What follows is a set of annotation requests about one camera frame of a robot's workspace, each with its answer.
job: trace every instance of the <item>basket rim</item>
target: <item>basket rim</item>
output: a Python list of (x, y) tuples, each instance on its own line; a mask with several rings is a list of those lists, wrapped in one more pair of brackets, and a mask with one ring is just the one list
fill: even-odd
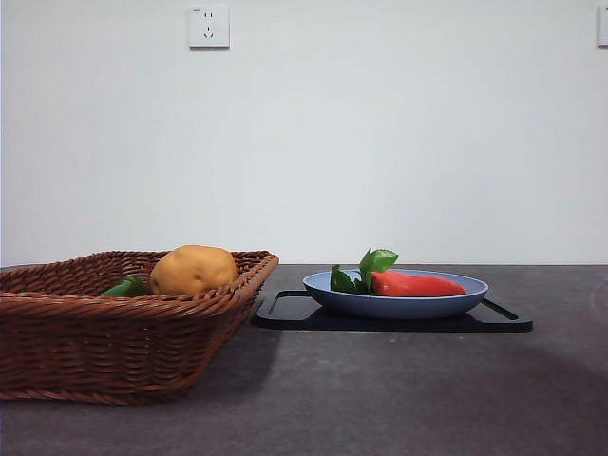
[[(1, 272), (4, 276), (36, 274), (45, 269), (70, 262), (86, 261), (94, 257), (122, 255), (126, 257), (161, 257), (170, 251), (118, 251), (98, 252), (53, 263), (26, 266)], [(212, 316), (230, 309), (239, 301), (253, 295), (278, 264), (278, 256), (266, 250), (231, 251), (231, 254), (260, 255), (259, 263), (239, 275), (233, 282), (209, 290), (204, 294), (145, 294), (135, 297), (93, 296), (86, 294), (45, 294), (39, 292), (12, 293), (0, 291), (0, 315), (69, 316), (73, 318), (180, 318), (184, 316)]]

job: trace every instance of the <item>wall socket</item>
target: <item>wall socket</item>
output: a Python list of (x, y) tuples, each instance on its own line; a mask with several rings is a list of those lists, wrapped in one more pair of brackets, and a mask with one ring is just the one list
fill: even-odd
[(229, 48), (230, 11), (223, 5), (201, 5), (188, 11), (190, 48)]
[(598, 48), (608, 48), (608, 4), (598, 7)]

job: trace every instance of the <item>green leaf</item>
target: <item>green leaf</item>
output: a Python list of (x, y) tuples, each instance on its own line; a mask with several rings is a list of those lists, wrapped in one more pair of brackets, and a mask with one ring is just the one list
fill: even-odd
[(395, 264), (399, 256), (391, 250), (378, 249), (373, 252), (371, 249), (363, 256), (359, 263), (359, 271), (361, 278), (365, 281), (368, 287), (368, 295), (371, 290), (371, 273), (373, 271), (377, 273), (384, 273), (390, 266)]
[(333, 292), (351, 293), (353, 295), (357, 294), (357, 289), (354, 283), (346, 273), (340, 271), (339, 264), (332, 267), (330, 289)]
[(354, 288), (357, 290), (358, 295), (369, 295), (370, 289), (366, 285), (366, 283), (358, 278), (354, 280)]

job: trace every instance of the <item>plate rim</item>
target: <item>plate rim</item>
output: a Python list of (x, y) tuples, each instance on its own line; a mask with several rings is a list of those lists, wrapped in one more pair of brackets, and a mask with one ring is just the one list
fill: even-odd
[[(480, 294), (484, 294), (487, 293), (489, 290), (489, 285), (484, 282), (483, 280), (480, 280), (479, 278), (475, 278), (475, 277), (471, 277), (469, 275), (462, 275), (462, 274), (454, 274), (454, 273), (445, 273), (443, 271), (431, 271), (431, 270), (423, 270), (423, 269), (404, 269), (404, 268), (389, 268), (390, 271), (398, 271), (398, 272), (404, 272), (404, 271), (410, 271), (410, 272), (416, 272), (416, 273), (431, 273), (431, 274), (441, 274), (441, 275), (446, 275), (446, 276), (457, 276), (457, 277), (463, 277), (463, 278), (467, 278), (469, 280), (474, 280), (476, 282), (481, 283), (484, 288), (478, 292), (474, 292), (474, 293), (465, 293), (465, 294), (451, 294), (451, 295), (447, 295), (447, 296), (382, 296), (382, 295), (371, 295), (371, 294), (353, 294), (353, 293), (344, 293), (344, 292), (336, 292), (334, 290), (324, 290), (322, 288), (318, 288), (315, 287), (314, 285), (310, 284), (310, 279), (314, 276), (322, 276), (322, 275), (327, 275), (327, 274), (331, 274), (332, 271), (321, 271), (320, 273), (314, 273), (314, 274), (310, 274), (310, 275), (306, 275), (303, 279), (302, 279), (302, 283), (304, 284), (305, 287), (310, 287), (312, 289), (318, 290), (320, 292), (323, 293), (335, 293), (338, 295), (344, 295), (344, 296), (359, 296), (362, 299), (382, 299), (382, 300), (400, 300), (400, 301), (408, 301), (408, 300), (443, 300), (443, 299), (454, 299), (454, 298), (465, 298), (465, 297), (472, 297), (475, 295), (480, 295)], [(358, 269), (342, 269), (342, 272), (350, 272), (350, 273), (359, 273)]]

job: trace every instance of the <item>blue plate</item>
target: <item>blue plate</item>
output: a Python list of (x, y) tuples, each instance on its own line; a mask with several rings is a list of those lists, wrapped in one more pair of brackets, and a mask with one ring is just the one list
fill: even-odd
[[(333, 292), (330, 290), (331, 272), (304, 277), (309, 295), (327, 310), (370, 318), (425, 319), (444, 318), (464, 314), (479, 304), (488, 290), (485, 282), (465, 275), (393, 269), (413, 276), (439, 276), (465, 287), (465, 294), (438, 297), (389, 297)], [(345, 270), (351, 278), (360, 278), (357, 270)]]

